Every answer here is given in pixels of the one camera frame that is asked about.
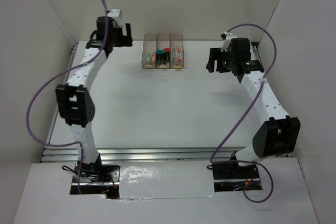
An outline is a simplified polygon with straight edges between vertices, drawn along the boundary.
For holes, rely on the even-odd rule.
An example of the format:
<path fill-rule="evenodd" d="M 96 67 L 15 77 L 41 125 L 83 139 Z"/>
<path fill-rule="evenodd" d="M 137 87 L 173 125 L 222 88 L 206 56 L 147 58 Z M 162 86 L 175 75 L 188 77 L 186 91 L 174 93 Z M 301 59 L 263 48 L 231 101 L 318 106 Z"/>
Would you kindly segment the blue black highlighter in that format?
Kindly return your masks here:
<path fill-rule="evenodd" d="M 156 52 L 156 61 L 157 61 L 157 62 L 160 62 L 160 61 L 161 61 L 161 56 L 162 56 L 162 52 L 161 52 L 161 50 L 158 50 L 158 51 Z"/>

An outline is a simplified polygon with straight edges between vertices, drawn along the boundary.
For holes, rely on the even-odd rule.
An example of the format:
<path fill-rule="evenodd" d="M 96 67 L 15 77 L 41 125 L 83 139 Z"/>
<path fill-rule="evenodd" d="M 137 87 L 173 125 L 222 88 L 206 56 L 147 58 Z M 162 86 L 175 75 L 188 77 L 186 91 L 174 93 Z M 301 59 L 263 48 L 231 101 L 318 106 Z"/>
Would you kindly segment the orange pen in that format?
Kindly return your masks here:
<path fill-rule="evenodd" d="M 182 62 L 183 61 L 183 59 L 182 59 L 182 50 L 181 50 L 181 48 L 179 48 L 178 49 L 178 60 L 179 60 L 179 62 Z"/>
<path fill-rule="evenodd" d="M 179 62 L 179 59 L 178 59 L 178 47 L 175 48 L 175 61 Z"/>

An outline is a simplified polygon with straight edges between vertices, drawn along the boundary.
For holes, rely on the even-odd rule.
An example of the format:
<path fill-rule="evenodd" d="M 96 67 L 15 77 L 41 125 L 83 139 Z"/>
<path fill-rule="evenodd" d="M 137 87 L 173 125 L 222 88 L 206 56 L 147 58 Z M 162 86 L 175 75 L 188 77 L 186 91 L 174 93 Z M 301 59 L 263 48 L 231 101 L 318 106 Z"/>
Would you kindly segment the pink black highlighter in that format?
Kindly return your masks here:
<path fill-rule="evenodd" d="M 165 48 L 165 61 L 170 61 L 170 48 Z"/>

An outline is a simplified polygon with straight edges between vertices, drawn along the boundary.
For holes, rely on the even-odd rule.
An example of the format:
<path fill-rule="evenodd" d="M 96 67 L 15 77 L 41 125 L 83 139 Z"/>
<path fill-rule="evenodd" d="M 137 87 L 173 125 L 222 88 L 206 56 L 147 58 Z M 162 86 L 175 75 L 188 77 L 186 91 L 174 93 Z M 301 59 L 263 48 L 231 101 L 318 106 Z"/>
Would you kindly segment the orange pen cap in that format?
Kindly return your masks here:
<path fill-rule="evenodd" d="M 152 57 L 151 57 L 151 61 L 152 62 L 156 61 L 156 52 L 153 52 Z"/>

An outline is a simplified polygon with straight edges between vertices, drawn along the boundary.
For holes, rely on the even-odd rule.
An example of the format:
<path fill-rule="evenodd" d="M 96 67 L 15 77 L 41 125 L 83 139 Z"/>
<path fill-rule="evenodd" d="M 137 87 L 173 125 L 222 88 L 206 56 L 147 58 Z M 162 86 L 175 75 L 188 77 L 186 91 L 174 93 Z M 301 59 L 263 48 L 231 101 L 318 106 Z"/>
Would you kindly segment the green black highlighter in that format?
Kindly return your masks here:
<path fill-rule="evenodd" d="M 166 61 L 165 48 L 163 48 L 163 49 L 161 50 L 161 52 L 162 52 L 161 61 L 162 61 L 162 62 L 165 62 L 165 61 Z"/>

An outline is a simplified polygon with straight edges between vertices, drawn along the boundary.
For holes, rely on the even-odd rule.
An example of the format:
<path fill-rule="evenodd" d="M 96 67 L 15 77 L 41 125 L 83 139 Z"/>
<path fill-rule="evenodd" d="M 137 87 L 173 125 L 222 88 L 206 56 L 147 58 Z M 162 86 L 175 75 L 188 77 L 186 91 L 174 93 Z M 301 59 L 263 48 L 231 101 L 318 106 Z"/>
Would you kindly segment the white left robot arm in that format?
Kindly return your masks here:
<path fill-rule="evenodd" d="M 80 67 L 65 84 L 56 87 L 60 116 L 69 126 L 78 147 L 78 172 L 91 181 L 103 177 L 100 154 L 95 146 L 91 122 L 96 107 L 90 89 L 100 68 L 115 47 L 131 47 L 131 25 L 119 26 L 112 17 L 98 17 L 97 29 L 86 44 Z"/>

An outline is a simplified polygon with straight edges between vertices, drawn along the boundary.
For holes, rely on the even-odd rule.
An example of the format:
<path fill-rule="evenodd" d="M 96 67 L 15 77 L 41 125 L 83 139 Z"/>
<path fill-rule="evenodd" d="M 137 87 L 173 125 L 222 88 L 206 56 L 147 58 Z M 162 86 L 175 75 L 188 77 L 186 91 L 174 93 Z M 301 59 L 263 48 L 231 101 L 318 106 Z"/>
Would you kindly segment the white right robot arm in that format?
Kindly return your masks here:
<path fill-rule="evenodd" d="M 251 52 L 249 39 L 233 33 L 222 37 L 223 46 L 210 49 L 206 69 L 210 73 L 231 72 L 252 98 L 261 123 L 252 143 L 230 158 L 229 172 L 240 178 L 247 172 L 247 166 L 266 157 L 292 153 L 301 123 L 280 105 L 264 76 L 262 64 Z"/>

